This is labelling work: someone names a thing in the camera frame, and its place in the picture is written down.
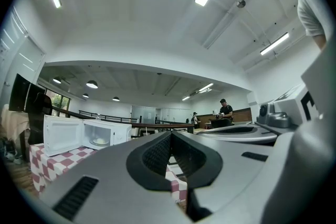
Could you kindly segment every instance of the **white ceiling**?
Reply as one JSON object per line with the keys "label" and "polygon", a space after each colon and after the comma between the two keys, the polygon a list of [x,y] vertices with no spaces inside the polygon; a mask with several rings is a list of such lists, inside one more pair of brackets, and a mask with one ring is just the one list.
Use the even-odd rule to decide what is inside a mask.
{"label": "white ceiling", "polygon": [[166,33],[192,38],[200,46],[224,54],[248,70],[275,57],[260,51],[286,31],[290,39],[275,50],[280,53],[305,33],[297,17],[297,0],[210,0],[200,7],[194,0],[34,0],[43,22],[59,42],[76,28],[99,21],[134,21]]}
{"label": "white ceiling", "polygon": [[[68,83],[56,84],[52,81],[54,77],[61,76]],[[106,90],[112,92],[144,93],[155,96],[167,96],[182,99],[195,90],[209,84],[209,82],[198,81],[190,78],[172,76],[169,74],[158,75],[156,72],[115,68],[106,66],[51,66],[43,67],[39,79],[43,79],[63,91],[81,97],[84,93],[90,92],[86,86],[89,80],[98,83],[98,90],[95,96],[99,99],[99,92]],[[222,92],[226,86],[214,85],[214,92]]]}

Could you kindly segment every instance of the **checkered tablecloth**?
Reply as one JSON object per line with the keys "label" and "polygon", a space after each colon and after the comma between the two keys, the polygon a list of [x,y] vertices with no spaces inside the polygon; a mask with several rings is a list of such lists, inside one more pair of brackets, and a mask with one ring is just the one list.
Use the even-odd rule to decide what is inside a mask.
{"label": "checkered tablecloth", "polygon": [[[44,144],[32,145],[29,151],[33,183],[38,192],[42,192],[57,177],[96,152],[91,148],[80,147],[60,155],[48,157],[44,153]],[[172,197],[175,202],[184,201],[187,195],[187,183],[179,180],[168,166],[166,179],[172,183]]]}

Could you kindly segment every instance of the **tree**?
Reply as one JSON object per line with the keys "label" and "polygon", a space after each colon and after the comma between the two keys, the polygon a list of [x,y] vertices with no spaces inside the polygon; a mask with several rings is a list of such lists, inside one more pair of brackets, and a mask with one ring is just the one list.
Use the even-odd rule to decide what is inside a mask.
{"label": "tree", "polygon": [[61,104],[61,98],[62,96],[59,94],[56,94],[52,99],[51,99],[51,103],[53,106],[56,106],[58,108],[66,108],[66,106],[68,105],[69,99],[66,97],[63,97],[62,100],[62,104]]}

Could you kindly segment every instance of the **black screen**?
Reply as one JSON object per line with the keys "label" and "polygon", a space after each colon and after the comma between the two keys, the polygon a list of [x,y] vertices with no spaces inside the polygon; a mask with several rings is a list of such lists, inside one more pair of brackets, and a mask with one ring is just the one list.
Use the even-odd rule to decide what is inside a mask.
{"label": "black screen", "polygon": [[28,96],[27,96],[27,102],[25,107],[25,112],[27,113],[33,113],[35,110],[33,108],[33,103],[37,97],[38,93],[45,93],[45,89],[40,88],[37,85],[30,84]]}
{"label": "black screen", "polygon": [[24,111],[29,85],[30,82],[28,80],[19,74],[16,75],[10,95],[8,108],[10,111]]}

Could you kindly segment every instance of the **person's arm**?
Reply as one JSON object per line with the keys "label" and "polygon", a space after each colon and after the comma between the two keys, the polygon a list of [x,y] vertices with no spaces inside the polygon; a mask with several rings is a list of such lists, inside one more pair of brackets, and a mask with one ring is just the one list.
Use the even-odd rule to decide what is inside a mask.
{"label": "person's arm", "polygon": [[232,117],[232,111],[230,113],[223,115],[223,118],[231,118]]}
{"label": "person's arm", "polygon": [[299,0],[298,15],[306,29],[306,35],[311,36],[320,50],[322,50],[327,42],[323,27],[304,0]]}
{"label": "person's arm", "polygon": [[318,35],[313,37],[315,43],[317,46],[319,46],[320,50],[322,50],[327,43],[326,36],[325,35]]}

